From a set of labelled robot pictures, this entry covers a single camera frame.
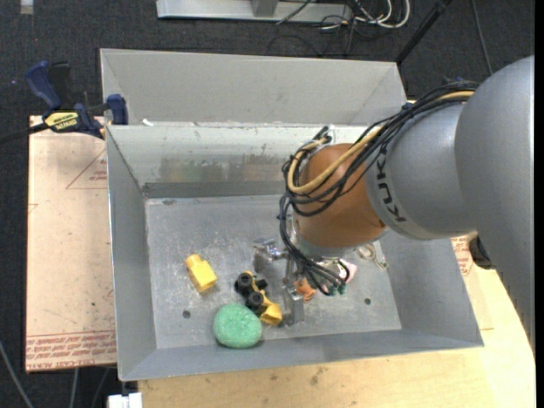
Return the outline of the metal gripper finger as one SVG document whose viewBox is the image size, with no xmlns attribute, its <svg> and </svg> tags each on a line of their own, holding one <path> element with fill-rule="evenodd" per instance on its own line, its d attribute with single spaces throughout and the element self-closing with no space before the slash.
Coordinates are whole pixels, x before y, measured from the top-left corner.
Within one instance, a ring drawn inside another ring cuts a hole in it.
<svg viewBox="0 0 544 408">
<path fill-rule="evenodd" d="M 283 289 L 285 305 L 284 321 L 287 326 L 293 326 L 304 321 L 304 300 L 294 286 Z"/>
<path fill-rule="evenodd" d="M 275 239 L 258 239 L 253 243 L 252 265 L 257 273 L 264 272 L 267 264 L 286 258 L 287 250 Z"/>
</svg>

